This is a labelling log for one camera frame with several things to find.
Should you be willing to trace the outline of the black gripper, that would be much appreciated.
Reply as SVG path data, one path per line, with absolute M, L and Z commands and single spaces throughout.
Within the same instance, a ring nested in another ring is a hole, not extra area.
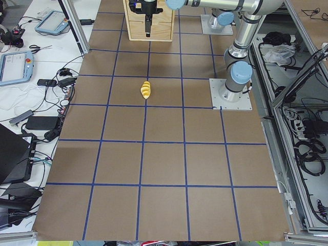
M 145 14 L 145 33 L 146 37 L 151 35 L 152 15 L 163 12 L 163 8 L 157 7 L 157 0 L 129 0 L 129 8 L 136 14 Z

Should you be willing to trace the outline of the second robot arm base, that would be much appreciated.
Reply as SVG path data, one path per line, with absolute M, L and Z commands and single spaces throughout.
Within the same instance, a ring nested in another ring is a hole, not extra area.
M 234 13 L 230 10 L 212 8 L 209 26 L 212 29 L 222 29 L 234 21 Z

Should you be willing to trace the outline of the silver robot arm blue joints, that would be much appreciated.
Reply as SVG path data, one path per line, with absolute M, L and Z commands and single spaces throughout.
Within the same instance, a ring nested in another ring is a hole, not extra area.
M 253 69 L 245 60 L 255 34 L 266 15 L 276 11 L 282 1 L 166 1 L 172 10 L 183 6 L 209 7 L 243 13 L 234 42 L 226 50 L 224 61 L 227 68 L 225 87 L 234 93 L 241 92 L 252 77 Z

